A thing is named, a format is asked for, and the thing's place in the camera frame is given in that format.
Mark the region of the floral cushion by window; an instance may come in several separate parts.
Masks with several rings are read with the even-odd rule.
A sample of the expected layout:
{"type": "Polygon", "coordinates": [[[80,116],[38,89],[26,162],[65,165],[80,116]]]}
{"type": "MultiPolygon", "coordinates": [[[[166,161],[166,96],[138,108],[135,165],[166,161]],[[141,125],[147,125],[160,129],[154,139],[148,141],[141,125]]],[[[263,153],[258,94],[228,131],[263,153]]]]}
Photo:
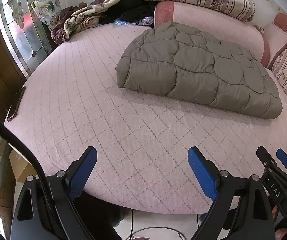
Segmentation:
{"type": "Polygon", "coordinates": [[[31,6],[39,20],[52,31],[55,28],[54,20],[61,11],[59,0],[34,0],[31,6]]]}

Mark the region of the pink red-trimmed bolster cushion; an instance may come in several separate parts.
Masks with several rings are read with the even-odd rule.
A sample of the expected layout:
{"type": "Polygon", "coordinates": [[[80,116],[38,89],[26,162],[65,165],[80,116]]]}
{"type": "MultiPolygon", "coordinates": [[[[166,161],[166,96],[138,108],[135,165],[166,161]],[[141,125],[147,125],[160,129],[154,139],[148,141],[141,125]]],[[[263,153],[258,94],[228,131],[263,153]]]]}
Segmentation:
{"type": "Polygon", "coordinates": [[[173,21],[206,31],[216,38],[237,43],[250,50],[264,67],[268,66],[270,48],[259,28],[208,8],[196,5],[163,1],[154,12],[157,27],[173,21]]]}

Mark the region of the brown beige floral blanket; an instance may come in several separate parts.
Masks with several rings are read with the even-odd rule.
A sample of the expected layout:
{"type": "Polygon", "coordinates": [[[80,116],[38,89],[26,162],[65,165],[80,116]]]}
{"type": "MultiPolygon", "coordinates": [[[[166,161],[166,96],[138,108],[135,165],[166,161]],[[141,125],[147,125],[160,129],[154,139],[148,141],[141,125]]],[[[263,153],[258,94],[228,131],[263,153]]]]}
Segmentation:
{"type": "Polygon", "coordinates": [[[95,0],[90,5],[80,3],[67,7],[54,18],[51,37],[55,44],[68,41],[72,35],[99,24],[104,12],[120,0],[95,0]]]}

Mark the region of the cardboard box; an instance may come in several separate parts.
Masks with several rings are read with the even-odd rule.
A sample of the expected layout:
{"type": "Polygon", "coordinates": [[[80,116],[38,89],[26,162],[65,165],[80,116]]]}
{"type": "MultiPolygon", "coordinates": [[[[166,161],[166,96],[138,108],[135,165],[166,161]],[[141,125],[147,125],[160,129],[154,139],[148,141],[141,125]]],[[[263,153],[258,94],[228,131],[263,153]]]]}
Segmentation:
{"type": "Polygon", "coordinates": [[[15,150],[11,151],[9,161],[17,182],[24,183],[28,176],[37,175],[33,166],[15,150]]]}

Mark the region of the stained glass window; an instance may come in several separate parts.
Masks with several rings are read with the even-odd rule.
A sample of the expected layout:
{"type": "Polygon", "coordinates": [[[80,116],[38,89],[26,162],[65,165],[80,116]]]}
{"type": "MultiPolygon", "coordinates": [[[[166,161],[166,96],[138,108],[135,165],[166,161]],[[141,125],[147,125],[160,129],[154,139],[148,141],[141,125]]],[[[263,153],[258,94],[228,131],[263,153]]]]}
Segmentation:
{"type": "Polygon", "coordinates": [[[0,0],[0,30],[14,61],[28,78],[52,53],[45,25],[31,3],[34,0],[0,0]]]}

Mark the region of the olive quilted hooded jacket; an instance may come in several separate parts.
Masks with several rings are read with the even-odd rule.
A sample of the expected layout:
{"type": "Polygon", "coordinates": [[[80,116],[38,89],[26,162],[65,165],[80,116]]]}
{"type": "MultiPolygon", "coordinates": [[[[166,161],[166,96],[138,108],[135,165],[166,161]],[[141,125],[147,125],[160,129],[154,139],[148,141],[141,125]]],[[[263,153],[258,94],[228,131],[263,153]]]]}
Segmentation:
{"type": "Polygon", "coordinates": [[[132,40],[116,73],[121,88],[262,119],[283,109],[276,84],[250,50],[176,22],[132,40]]]}

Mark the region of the pink quilted bed mattress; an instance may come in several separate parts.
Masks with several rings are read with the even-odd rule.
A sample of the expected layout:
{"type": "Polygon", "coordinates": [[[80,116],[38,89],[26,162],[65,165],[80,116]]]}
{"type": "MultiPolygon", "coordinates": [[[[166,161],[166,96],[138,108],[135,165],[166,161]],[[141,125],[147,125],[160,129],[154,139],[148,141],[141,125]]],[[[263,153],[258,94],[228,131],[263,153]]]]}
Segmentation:
{"type": "Polygon", "coordinates": [[[88,146],[98,158],[85,191],[155,213],[205,213],[211,200],[187,161],[197,146],[237,177],[261,175],[259,146],[287,153],[283,111],[263,120],[190,102],[120,89],[115,67],[144,27],[111,24],[85,30],[55,49],[25,83],[17,116],[5,122],[51,176],[88,146]]]}

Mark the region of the black clothing pile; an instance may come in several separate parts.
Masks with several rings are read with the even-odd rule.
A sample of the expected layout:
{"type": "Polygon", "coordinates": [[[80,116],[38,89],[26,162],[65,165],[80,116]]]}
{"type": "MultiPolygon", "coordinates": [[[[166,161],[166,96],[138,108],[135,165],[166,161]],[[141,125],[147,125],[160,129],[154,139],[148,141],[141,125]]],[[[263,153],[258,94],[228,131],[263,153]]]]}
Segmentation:
{"type": "Polygon", "coordinates": [[[145,17],[154,16],[157,1],[120,0],[103,12],[100,24],[108,24],[120,19],[125,22],[137,23],[145,17]]]}

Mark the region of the black smartphone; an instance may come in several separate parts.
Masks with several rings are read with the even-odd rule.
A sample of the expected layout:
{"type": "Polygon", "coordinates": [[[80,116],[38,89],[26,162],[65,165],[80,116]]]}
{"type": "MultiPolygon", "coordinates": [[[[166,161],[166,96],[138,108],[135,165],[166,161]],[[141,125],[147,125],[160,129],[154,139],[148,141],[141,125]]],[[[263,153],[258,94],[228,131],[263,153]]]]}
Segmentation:
{"type": "Polygon", "coordinates": [[[26,86],[23,86],[22,88],[20,88],[16,94],[15,94],[15,97],[13,99],[13,102],[10,106],[10,109],[8,111],[8,115],[7,115],[7,121],[10,122],[11,120],[13,120],[17,113],[18,113],[18,109],[19,109],[19,106],[20,106],[20,102],[22,100],[22,96],[24,94],[26,90],[26,86]]]}

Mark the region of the pink red-trimmed side cushion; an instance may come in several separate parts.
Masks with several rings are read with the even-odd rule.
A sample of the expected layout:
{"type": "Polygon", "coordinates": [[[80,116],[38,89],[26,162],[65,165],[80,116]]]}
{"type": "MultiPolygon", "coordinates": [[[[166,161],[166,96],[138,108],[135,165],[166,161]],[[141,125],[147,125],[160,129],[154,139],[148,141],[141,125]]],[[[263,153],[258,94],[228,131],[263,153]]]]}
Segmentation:
{"type": "Polygon", "coordinates": [[[262,33],[264,53],[261,64],[271,69],[277,57],[287,49],[287,14],[279,13],[262,33]]]}

